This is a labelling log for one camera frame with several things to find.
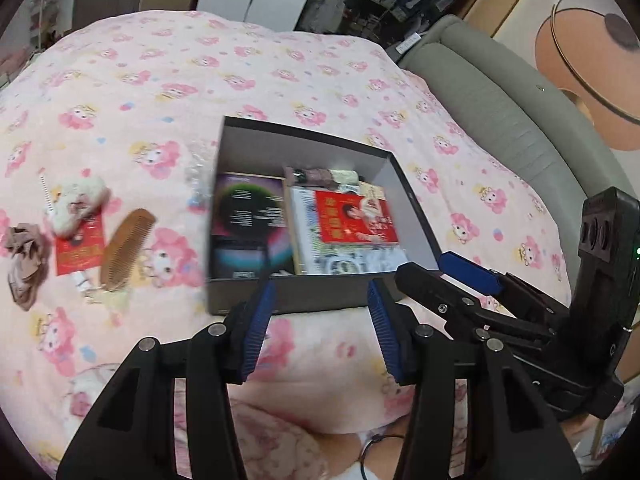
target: metal screw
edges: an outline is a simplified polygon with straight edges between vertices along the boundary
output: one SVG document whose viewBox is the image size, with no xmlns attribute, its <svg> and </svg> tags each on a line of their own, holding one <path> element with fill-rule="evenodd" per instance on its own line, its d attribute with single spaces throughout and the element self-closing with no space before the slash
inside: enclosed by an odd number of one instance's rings
<svg viewBox="0 0 640 480">
<path fill-rule="evenodd" d="M 207 329 L 209 335 L 219 336 L 226 332 L 226 326 L 223 323 L 214 323 Z"/>
<path fill-rule="evenodd" d="M 486 341 L 490 338 L 489 333 L 483 328 L 476 328 L 476 335 L 480 338 L 480 341 Z"/>
<path fill-rule="evenodd" d="M 415 327 L 415 335 L 418 337 L 431 337 L 433 335 L 433 326 L 421 324 Z"/>
<path fill-rule="evenodd" d="M 504 348 L 504 345 L 502 344 L 502 341 L 500 341 L 499 339 L 491 338 L 489 339 L 489 341 L 486 342 L 486 347 L 492 352 L 499 352 Z"/>
<path fill-rule="evenodd" d="M 152 337 L 145 337 L 138 343 L 138 348 L 143 352 L 149 352 L 154 346 L 156 346 L 156 340 Z"/>
</svg>

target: bed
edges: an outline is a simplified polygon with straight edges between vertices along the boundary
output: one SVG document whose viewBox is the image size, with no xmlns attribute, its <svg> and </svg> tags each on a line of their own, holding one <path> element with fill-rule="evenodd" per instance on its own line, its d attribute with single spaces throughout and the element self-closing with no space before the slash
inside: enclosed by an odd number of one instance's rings
<svg viewBox="0 0 640 480">
<path fill-rule="evenodd" d="M 158 256 L 150 274 L 116 299 L 88 302 L 69 275 L 56 276 L 52 259 L 30 311 L 2 286 L 0 406 L 44 471 L 54 475 L 83 415 L 139 339 L 189 338 L 214 320 L 202 291 L 207 215 L 191 206 L 186 170 L 194 142 L 215 152 L 224 115 L 394 152 L 443 251 L 517 274 L 569 303 L 577 204 L 608 185 L 628 192 L 630 185 L 608 150 L 588 146 L 599 137 L 575 109 L 557 104 L 563 97 L 550 83 L 538 82 L 532 69 L 516 71 L 510 82 L 510 69 L 484 51 L 482 42 L 491 50 L 493 40 L 472 36 L 480 42 L 475 52 L 464 38 L 473 31 L 453 18 L 442 23 L 402 70 L 360 38 L 277 34 L 195 11 L 140 12 L 67 36 L 0 94 L 3 228 L 31 222 L 50 236 L 41 174 L 51 188 L 74 176 L 102 176 L 111 190 L 102 212 L 107 239 L 132 209 L 158 218 L 145 243 L 146 254 Z M 495 72 L 471 65 L 483 62 Z M 535 103 L 539 119 L 527 108 L 535 98 L 510 90 L 520 83 L 542 86 L 535 91 L 554 103 Z M 547 108 L 557 116 L 549 127 Z M 491 117 L 498 110 L 502 121 Z M 516 127 L 531 146 L 546 140 L 544 155 L 525 160 L 518 149 L 510 158 L 510 141 L 493 151 L 495 136 Z M 590 171 L 562 160 L 573 155 L 547 138 L 556 129 L 588 137 Z M 536 166 L 544 156 L 551 162 Z M 0 256 L 6 272 L 7 254 Z M 97 282 L 97 269 L 89 276 Z M 492 298 L 481 302 L 502 309 Z M 421 322 L 442 328 L 442 320 L 407 303 Z M 412 390 L 386 373 L 366 309 L 275 317 L 268 334 L 257 372 L 230 390 L 232 398 L 322 433 L 372 430 L 409 411 Z M 464 399 L 462 392 L 459 406 Z M 463 414 L 456 420 L 454 444 L 462 446 Z"/>
</svg>

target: open box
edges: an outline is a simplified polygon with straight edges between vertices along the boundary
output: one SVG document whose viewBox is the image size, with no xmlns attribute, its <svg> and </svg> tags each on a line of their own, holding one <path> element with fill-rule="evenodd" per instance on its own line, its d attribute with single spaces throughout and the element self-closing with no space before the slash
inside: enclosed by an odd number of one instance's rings
<svg viewBox="0 0 640 480">
<path fill-rule="evenodd" d="M 354 170 L 365 182 L 382 186 L 407 258 L 425 269 L 437 269 L 440 247 L 391 152 L 293 126 L 225 117 L 216 174 L 235 172 L 282 177 L 284 166 Z M 210 235 L 206 285 L 208 311 L 226 314 L 233 306 L 249 298 L 258 279 L 212 278 L 213 249 L 213 236 Z M 402 294 L 396 289 L 394 275 L 395 272 L 374 272 L 273 276 L 276 290 L 274 313 L 364 306 L 367 304 L 367 283 L 373 278 L 383 278 L 393 298 L 400 300 Z"/>
</svg>

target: red booklet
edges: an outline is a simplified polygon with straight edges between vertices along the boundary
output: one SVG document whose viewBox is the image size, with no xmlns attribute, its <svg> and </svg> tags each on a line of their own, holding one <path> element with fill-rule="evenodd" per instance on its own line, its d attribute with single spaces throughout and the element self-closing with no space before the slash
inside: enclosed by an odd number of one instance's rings
<svg viewBox="0 0 640 480">
<path fill-rule="evenodd" d="M 91 269 L 102 263 L 104 233 L 102 213 L 98 212 L 80 223 L 69 240 L 56 238 L 56 270 L 58 276 L 76 270 Z"/>
<path fill-rule="evenodd" d="M 380 244 L 398 241 L 385 200 L 353 193 L 316 191 L 320 239 L 325 243 Z"/>
</svg>

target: cartoon print bedding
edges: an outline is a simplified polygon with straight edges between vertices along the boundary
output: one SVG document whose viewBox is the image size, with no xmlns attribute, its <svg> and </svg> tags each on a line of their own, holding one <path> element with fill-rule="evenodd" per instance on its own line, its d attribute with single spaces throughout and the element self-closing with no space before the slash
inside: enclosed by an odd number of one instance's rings
<svg viewBox="0 0 640 480">
<path fill-rule="evenodd" d="M 41 171 L 52 189 L 75 175 L 105 179 L 106 239 L 132 209 L 158 218 L 130 289 L 101 303 L 87 301 L 71 275 L 56 276 L 53 257 L 29 312 L 13 304 L 6 280 L 0 285 L 0 406 L 51 472 L 115 364 L 140 338 L 189 338 L 213 320 L 201 288 L 207 215 L 190 206 L 185 169 L 188 143 L 215 148 L 225 114 L 391 150 L 443 251 L 569 301 L 558 231 L 542 201 L 379 46 L 276 34 L 199 12 L 109 18 L 61 40 L 0 94 L 2 231 L 30 222 L 50 237 Z M 0 248 L 2 273 L 7 255 Z M 97 269 L 88 275 L 97 280 Z M 421 321 L 442 328 L 409 304 Z M 363 308 L 274 318 L 256 372 L 230 394 L 326 433 L 380 427 L 412 401 L 411 388 L 386 373 Z M 456 449 L 464 425 L 456 416 Z"/>
</svg>

